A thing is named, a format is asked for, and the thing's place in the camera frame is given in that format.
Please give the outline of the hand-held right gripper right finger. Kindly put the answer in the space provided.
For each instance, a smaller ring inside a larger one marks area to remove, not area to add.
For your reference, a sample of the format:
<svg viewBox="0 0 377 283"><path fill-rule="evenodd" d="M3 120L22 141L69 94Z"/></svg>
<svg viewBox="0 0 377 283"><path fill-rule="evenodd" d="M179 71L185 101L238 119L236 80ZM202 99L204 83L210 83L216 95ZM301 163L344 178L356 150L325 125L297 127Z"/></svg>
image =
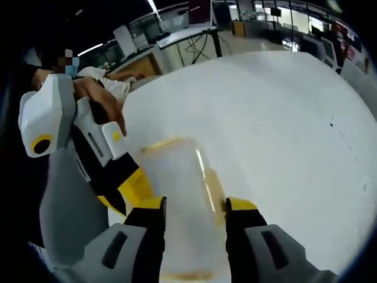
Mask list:
<svg viewBox="0 0 377 283"><path fill-rule="evenodd" d="M337 282L335 273L307 260L298 241L267 224L254 203L229 197L224 210L232 282Z"/></svg>

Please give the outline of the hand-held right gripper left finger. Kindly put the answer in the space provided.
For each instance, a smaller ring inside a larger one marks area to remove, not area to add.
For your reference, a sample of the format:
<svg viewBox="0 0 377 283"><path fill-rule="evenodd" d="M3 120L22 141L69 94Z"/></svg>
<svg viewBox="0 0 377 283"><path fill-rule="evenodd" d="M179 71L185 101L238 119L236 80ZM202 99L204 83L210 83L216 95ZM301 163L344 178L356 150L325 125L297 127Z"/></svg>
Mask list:
<svg viewBox="0 0 377 283"><path fill-rule="evenodd" d="M93 239L70 268L70 282L159 282L166 204L164 196L147 199Z"/></svg>

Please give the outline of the person's left hand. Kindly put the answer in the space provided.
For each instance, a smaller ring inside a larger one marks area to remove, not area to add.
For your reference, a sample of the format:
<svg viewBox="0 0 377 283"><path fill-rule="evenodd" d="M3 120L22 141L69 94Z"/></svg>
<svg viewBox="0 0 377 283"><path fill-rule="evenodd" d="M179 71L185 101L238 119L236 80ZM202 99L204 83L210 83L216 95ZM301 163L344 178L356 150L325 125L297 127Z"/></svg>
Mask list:
<svg viewBox="0 0 377 283"><path fill-rule="evenodd" d="M123 104L117 100L108 90L104 89L92 77L78 78L73 81L74 96L76 100L89 97L99 103L107 113L109 121L116 121L123 133L127 135L124 116L122 114Z"/></svg>

